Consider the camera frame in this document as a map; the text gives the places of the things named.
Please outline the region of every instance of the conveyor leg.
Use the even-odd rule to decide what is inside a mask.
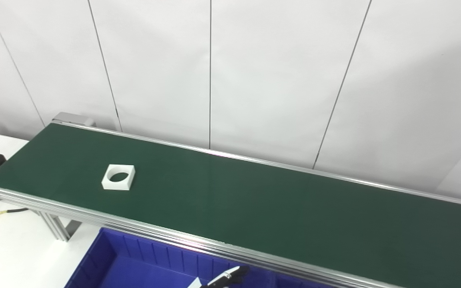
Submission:
[[[81,222],[71,220],[67,227],[64,227],[58,216],[42,211],[37,211],[36,213],[44,219],[44,222],[47,227],[49,227],[49,230],[51,230],[55,238],[61,241],[69,241],[74,232],[81,225]]]

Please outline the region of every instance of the metal support bracket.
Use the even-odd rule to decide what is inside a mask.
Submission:
[[[80,124],[83,126],[95,127],[95,120],[93,120],[92,118],[82,116],[82,115],[77,115],[77,114],[66,113],[66,112],[58,113],[58,115],[55,116],[51,122],[52,123],[66,122],[66,123]]]
[[[47,212],[36,211],[40,217],[44,220],[49,230],[53,233],[57,240],[69,241],[74,232],[79,228],[81,222],[71,220],[69,224],[64,227],[62,221],[60,221],[57,215],[49,214]]]

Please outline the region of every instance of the black cable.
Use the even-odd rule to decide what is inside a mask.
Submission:
[[[26,211],[26,210],[29,210],[29,209],[28,208],[10,209],[10,210],[7,210],[7,213],[22,212],[22,211]]]

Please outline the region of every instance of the wall panel seam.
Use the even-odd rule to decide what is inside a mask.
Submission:
[[[104,65],[104,72],[106,73],[106,78],[108,79],[108,85],[110,87],[111,99],[113,100],[113,106],[115,107],[115,114],[117,115],[118,125],[120,126],[120,131],[123,132],[122,123],[120,122],[120,116],[118,115],[117,102],[115,101],[115,95],[113,94],[113,88],[111,86],[110,75],[108,74],[108,67],[106,66],[106,60],[104,58],[104,53],[102,51],[101,41],[99,39],[99,32],[97,31],[97,25],[95,24],[95,17],[94,17],[94,13],[92,11],[92,5],[90,4],[90,0],[86,0],[86,1],[88,2],[88,8],[90,9],[90,16],[91,16],[92,22],[94,24],[95,37],[97,38],[97,45],[99,46],[99,51],[101,53],[102,64]]]
[[[346,70],[344,71],[343,80],[341,81],[341,85],[340,85],[339,90],[337,92],[337,96],[335,97],[335,102],[333,103],[332,111],[330,113],[330,116],[328,117],[328,122],[327,122],[326,127],[325,127],[325,132],[323,133],[323,137],[321,138],[321,142],[320,142],[320,145],[318,147],[318,153],[316,153],[316,158],[314,160],[313,169],[315,168],[316,162],[318,161],[318,158],[320,156],[321,147],[323,146],[323,142],[325,141],[325,136],[326,136],[327,131],[328,131],[328,126],[330,126],[330,122],[332,120],[332,116],[333,116],[333,113],[335,111],[335,106],[337,105],[337,101],[339,100],[339,96],[341,94],[341,90],[342,90],[343,85],[344,85],[344,80],[346,80],[346,75],[348,74],[348,69],[350,68],[351,60],[353,59],[353,54],[355,53],[355,48],[357,48],[357,43],[359,42],[360,34],[362,33],[362,28],[364,28],[364,23],[366,23],[367,13],[369,12],[369,7],[371,7],[372,2],[373,2],[373,0],[369,0],[369,3],[367,5],[366,13],[364,14],[364,18],[362,20],[362,24],[360,26],[359,33],[357,34],[357,39],[355,40],[355,44],[353,45],[353,49],[351,51],[350,60],[348,60],[348,65],[346,66]]]

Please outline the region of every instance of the circular hole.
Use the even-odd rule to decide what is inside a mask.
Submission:
[[[126,172],[119,172],[110,177],[111,182],[119,182],[122,181],[123,179],[126,179],[129,176],[128,173]]]

